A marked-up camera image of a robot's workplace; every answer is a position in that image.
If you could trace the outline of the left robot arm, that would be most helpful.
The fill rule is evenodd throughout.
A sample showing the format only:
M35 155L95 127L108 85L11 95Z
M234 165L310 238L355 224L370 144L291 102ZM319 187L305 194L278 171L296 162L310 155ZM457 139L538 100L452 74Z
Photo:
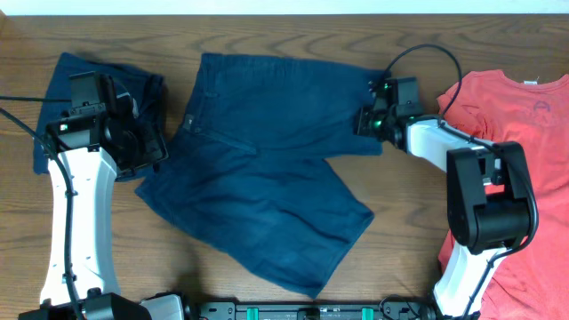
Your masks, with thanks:
M121 295L112 257L111 209L117 180L168 157L155 124L140 120L135 99L110 76L69 78L71 108L39 138L52 182L51 255L40 306L21 319L177 319L189 316L182 294L140 302Z

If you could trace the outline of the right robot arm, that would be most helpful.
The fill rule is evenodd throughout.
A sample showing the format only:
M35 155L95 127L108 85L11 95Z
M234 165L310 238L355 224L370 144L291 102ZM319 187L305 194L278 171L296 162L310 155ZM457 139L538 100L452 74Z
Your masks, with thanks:
M531 243L538 210L525 152L516 142L480 140L427 115L414 77L370 84L373 104L360 109L355 133L388 142L446 175L451 257L422 305L421 319L477 319L494 272Z

